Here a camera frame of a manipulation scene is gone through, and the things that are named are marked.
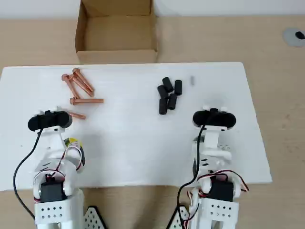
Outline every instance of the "small metal object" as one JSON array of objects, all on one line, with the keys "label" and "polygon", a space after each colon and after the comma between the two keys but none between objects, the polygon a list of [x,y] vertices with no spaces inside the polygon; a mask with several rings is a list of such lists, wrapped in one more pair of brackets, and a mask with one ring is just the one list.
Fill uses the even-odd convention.
[{"label": "small metal object", "polygon": [[82,115],[82,114],[78,114],[78,113],[74,113],[71,111],[66,111],[69,115],[71,115],[72,117],[75,118],[79,118],[79,119],[86,119],[86,116]]},{"label": "small metal object", "polygon": [[88,82],[88,80],[82,75],[79,68],[74,68],[72,72],[74,75],[77,75],[83,81],[83,83],[89,88],[90,91],[92,91],[92,92],[94,91],[94,88]]},{"label": "small metal object", "polygon": [[73,85],[71,84],[70,80],[69,80],[69,75],[68,74],[64,74],[61,76],[61,80],[65,81],[67,86],[69,87],[69,89],[72,91],[73,95],[75,98],[80,99],[80,95],[77,93],[77,91],[75,90],[75,88],[73,87]]},{"label": "small metal object", "polygon": [[83,89],[90,97],[94,97],[94,93],[82,83],[82,81],[74,74],[69,76],[69,80],[74,81],[81,89]]},{"label": "small metal object", "polygon": [[102,104],[104,103],[103,99],[76,99],[70,98],[70,104],[77,105],[77,104]]}]

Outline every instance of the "white board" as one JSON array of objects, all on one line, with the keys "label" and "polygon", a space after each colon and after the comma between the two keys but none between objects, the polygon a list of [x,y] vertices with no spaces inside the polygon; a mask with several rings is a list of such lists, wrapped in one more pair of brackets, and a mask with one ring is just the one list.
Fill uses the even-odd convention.
[{"label": "white board", "polygon": [[[124,185],[179,186],[192,177],[191,141],[199,129],[194,112],[204,104],[228,107],[237,118],[220,143],[231,146],[228,167],[248,183],[271,182],[264,144],[242,63],[160,63],[79,66],[104,104],[72,106],[61,75],[76,66],[7,67],[0,78],[0,146],[4,174],[0,190],[12,189],[17,164],[30,152],[36,134],[28,120],[39,110],[56,106],[85,114],[63,137],[83,142],[86,167],[78,176],[82,187]],[[183,81],[176,110],[159,115],[157,86],[168,76]],[[195,85],[191,85],[191,76]],[[31,188],[36,165],[50,145],[42,137],[20,168],[18,188]]]}]

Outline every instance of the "white surface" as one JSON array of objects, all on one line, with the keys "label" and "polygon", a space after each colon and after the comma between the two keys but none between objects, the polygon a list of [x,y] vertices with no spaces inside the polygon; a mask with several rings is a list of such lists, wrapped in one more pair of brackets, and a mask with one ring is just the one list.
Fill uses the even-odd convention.
[{"label": "white surface", "polygon": [[[264,144],[257,124],[244,67],[239,62],[161,63],[79,66],[104,104],[72,106],[71,92],[61,81],[75,66],[7,67],[0,79],[0,145],[6,174],[0,190],[12,189],[15,167],[32,149],[36,134],[27,128],[38,110],[56,106],[87,115],[73,121],[63,138],[83,142],[85,170],[80,186],[179,186],[192,177],[192,141],[199,128],[192,122],[203,104],[228,107],[237,118],[232,130],[220,135],[219,144],[230,145],[233,163],[228,169],[248,183],[271,182]],[[162,78],[183,81],[176,110],[159,115],[157,86]],[[194,77],[195,86],[190,78]],[[20,168],[18,188],[31,188],[32,173],[48,147],[42,137],[35,153]]]},{"label": "white surface", "polygon": [[[0,0],[0,19],[77,18],[79,0]],[[154,0],[158,16],[304,14],[304,0]]]}]

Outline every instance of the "black cylinder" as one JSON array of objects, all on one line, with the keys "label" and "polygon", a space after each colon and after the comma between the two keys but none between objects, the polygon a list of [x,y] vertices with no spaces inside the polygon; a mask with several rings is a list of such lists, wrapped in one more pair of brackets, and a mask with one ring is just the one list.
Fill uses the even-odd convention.
[{"label": "black cylinder", "polygon": [[170,98],[168,99],[167,108],[170,110],[174,110],[176,108],[177,95],[170,94]]},{"label": "black cylinder", "polygon": [[175,81],[175,94],[182,95],[182,81],[181,80]]},{"label": "black cylinder", "polygon": [[168,93],[166,92],[166,89],[163,85],[160,85],[158,87],[158,92],[159,92],[159,95],[162,99],[167,99],[168,98]]},{"label": "black cylinder", "polygon": [[173,91],[173,85],[172,85],[172,83],[170,81],[170,78],[165,77],[165,78],[162,79],[162,82],[163,82],[163,85],[164,85],[167,93],[170,93],[170,92]]},{"label": "black cylinder", "polygon": [[167,99],[159,100],[159,114],[166,115],[167,113]]}]

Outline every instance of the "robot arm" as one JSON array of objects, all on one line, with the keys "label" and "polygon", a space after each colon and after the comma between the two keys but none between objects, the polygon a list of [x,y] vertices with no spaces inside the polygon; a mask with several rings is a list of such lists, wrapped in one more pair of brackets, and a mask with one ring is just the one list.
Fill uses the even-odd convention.
[{"label": "robot arm", "polygon": [[[226,169],[232,160],[229,146],[218,145],[221,132],[232,128],[236,119],[233,114],[216,108],[196,112],[193,121],[204,128],[204,137],[200,139],[199,172],[195,179],[195,188],[188,192],[190,198],[189,217],[181,220],[184,229],[234,229],[238,221],[239,204],[233,202],[241,191],[248,187],[240,175]],[[192,145],[195,156],[197,141]],[[176,228],[172,222],[168,228]]]}]

